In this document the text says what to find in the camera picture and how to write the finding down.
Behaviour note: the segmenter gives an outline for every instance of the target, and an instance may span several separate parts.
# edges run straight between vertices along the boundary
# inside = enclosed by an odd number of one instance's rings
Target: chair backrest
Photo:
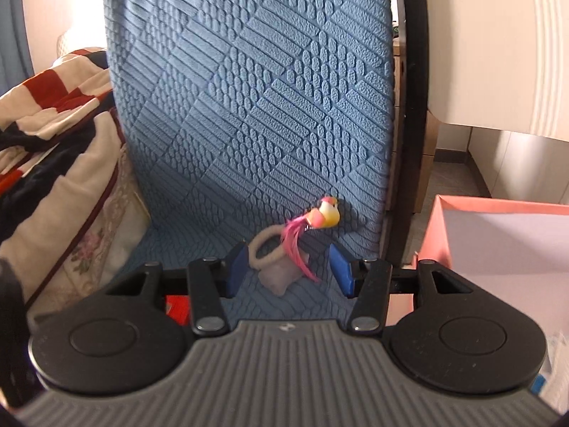
[[[389,0],[105,0],[105,15],[155,223],[178,213],[248,237],[331,194],[344,203],[335,237],[377,254],[393,134]]]

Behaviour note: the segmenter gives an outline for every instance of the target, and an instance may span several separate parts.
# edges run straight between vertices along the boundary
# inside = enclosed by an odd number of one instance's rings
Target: white cabinet door
[[[569,141],[569,0],[427,0],[442,122]]]

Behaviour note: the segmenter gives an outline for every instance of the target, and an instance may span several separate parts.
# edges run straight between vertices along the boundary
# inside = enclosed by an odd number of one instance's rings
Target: beige ring
[[[257,258],[257,251],[261,246],[266,243],[271,237],[280,236],[283,232],[285,225],[273,225],[265,228],[257,234],[249,243],[249,266],[255,270],[262,270],[268,265],[280,260],[286,255],[284,247],[279,244],[271,253],[266,254],[262,258]]]

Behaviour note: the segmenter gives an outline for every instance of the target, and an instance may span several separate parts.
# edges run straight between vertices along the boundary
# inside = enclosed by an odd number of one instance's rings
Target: toy bird
[[[287,222],[281,232],[281,244],[286,254],[312,281],[316,282],[318,278],[304,263],[298,248],[298,239],[307,229],[333,228],[339,222],[338,200],[335,197],[326,196],[320,200],[317,208]]]

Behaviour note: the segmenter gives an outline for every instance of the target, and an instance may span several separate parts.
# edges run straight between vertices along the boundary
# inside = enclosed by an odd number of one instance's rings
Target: metal screw
[[[352,319],[352,329],[356,332],[371,332],[379,328],[379,321],[371,316],[358,316]]]
[[[197,320],[196,327],[203,332],[217,332],[223,329],[225,321],[219,316],[206,316]]]

